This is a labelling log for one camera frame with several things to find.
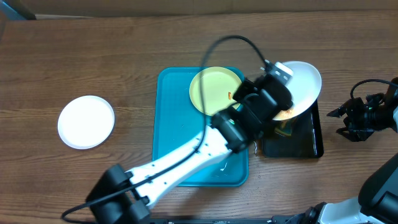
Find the green yellow sponge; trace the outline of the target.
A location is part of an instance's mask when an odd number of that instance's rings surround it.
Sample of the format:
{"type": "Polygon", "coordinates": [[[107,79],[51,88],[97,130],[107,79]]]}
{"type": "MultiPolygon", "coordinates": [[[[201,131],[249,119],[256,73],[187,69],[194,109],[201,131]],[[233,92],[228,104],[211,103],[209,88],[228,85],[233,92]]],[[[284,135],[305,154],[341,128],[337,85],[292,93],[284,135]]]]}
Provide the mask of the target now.
{"type": "Polygon", "coordinates": [[[275,132],[281,136],[289,137],[292,135],[295,121],[292,119],[284,120],[275,127],[275,132]]]}

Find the white plate with red stain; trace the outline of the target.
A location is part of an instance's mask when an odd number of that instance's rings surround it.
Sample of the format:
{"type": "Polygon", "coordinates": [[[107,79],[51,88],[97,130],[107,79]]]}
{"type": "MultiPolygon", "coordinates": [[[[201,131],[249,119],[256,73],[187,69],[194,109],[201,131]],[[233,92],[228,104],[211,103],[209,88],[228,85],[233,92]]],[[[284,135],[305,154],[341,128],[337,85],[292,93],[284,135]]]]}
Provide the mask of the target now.
{"type": "Polygon", "coordinates": [[[57,130],[67,146],[85,150],[107,140],[114,125],[115,113],[112,106],[101,97],[86,95],[72,100],[64,107],[58,118],[57,130]]]}

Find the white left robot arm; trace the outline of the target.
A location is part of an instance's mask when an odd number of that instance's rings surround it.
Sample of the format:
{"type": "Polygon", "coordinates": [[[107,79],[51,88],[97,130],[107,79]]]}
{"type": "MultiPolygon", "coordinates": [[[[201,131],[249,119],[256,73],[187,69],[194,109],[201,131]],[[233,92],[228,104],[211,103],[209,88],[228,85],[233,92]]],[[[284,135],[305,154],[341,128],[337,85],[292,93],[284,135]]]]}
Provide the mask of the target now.
{"type": "Polygon", "coordinates": [[[268,73],[245,80],[233,96],[242,109],[217,112],[204,131],[155,161],[129,170],[110,167],[86,198],[95,222],[148,223],[154,205],[179,183],[264,136],[273,118],[293,105],[286,87],[291,78],[268,73]]]}

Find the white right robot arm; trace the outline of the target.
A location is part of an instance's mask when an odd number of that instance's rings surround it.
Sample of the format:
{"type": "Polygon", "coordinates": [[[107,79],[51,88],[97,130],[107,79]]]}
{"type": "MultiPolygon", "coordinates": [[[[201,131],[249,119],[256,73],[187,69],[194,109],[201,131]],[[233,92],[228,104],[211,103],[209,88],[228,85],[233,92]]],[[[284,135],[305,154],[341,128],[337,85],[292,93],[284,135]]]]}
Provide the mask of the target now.
{"type": "MultiPolygon", "coordinates": [[[[397,131],[397,78],[391,81],[367,79],[355,84],[350,99],[329,112],[329,117],[346,115],[345,126],[336,130],[351,142],[365,141],[373,133],[391,128],[397,131]],[[356,87],[370,82],[388,84],[386,93],[355,98],[356,87]]],[[[286,223],[397,223],[397,155],[394,155],[363,184],[357,198],[340,203],[319,203],[292,216],[286,223]]]]}

